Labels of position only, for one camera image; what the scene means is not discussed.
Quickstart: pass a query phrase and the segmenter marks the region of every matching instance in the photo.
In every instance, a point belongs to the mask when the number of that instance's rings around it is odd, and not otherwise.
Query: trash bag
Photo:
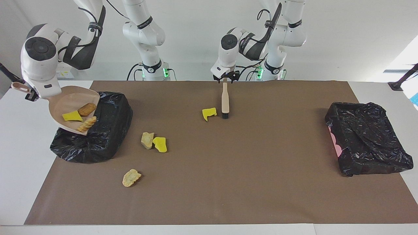
[[[336,102],[325,121],[335,144],[341,147],[338,163],[343,174],[388,174],[413,168],[412,157],[403,149],[381,106]]]
[[[132,108],[124,94],[99,92],[94,115],[97,122],[86,135],[59,128],[50,146],[58,157],[71,162],[96,163],[111,159],[125,138],[132,120]]]

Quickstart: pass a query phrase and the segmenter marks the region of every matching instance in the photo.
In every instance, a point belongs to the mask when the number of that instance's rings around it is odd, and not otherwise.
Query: black circular joint cap
[[[33,37],[26,41],[25,49],[28,55],[37,61],[44,61],[53,58],[56,54],[55,45],[48,39]]]
[[[238,44],[238,39],[233,34],[225,35],[221,40],[221,46],[224,50],[230,50]]]

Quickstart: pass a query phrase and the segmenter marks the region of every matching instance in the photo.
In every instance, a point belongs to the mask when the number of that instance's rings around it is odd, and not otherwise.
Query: black stand base
[[[389,84],[390,88],[392,88],[392,90],[403,92],[402,88],[398,85],[397,82],[388,82],[388,84]]]

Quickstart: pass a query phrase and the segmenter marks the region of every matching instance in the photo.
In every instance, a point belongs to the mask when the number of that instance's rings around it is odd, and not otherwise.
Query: yellow sponge piece
[[[202,110],[203,113],[203,118],[208,121],[208,117],[209,116],[213,116],[213,115],[217,115],[216,114],[216,108],[210,108],[210,109],[203,109]]]
[[[166,145],[165,137],[155,137],[153,139],[153,143],[155,144],[155,148],[158,149],[160,153],[167,152],[167,145]]]
[[[65,121],[83,121],[77,110],[75,110],[74,112],[64,113],[62,117]]]

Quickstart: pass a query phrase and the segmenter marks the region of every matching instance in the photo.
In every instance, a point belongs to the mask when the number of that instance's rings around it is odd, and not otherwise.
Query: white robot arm
[[[161,46],[166,35],[155,23],[145,0],[123,0],[130,22],[123,26],[123,34],[137,48],[142,59],[144,80],[162,81],[167,65],[161,60],[156,46]]]
[[[102,0],[74,1],[90,20],[84,40],[50,24],[37,25],[28,33],[20,53],[23,79],[33,88],[28,100],[61,93],[56,77],[59,60],[76,69],[88,69],[93,64],[106,10]]]
[[[261,80],[277,79],[286,58],[286,52],[281,46],[302,46],[306,41],[306,33],[301,20],[305,0],[284,1],[283,10],[282,3],[276,2],[264,1],[264,6],[268,8],[270,3],[276,7],[276,11],[273,18],[266,21],[267,32],[263,38],[256,40],[253,33],[239,28],[230,30],[222,38],[218,60],[211,68],[214,80],[220,81],[225,77],[231,81],[239,79],[248,67],[244,67],[241,72],[234,71],[238,52],[256,61],[264,60],[268,54],[263,64],[266,72],[262,73]],[[280,14],[289,22],[287,26],[277,24]]]

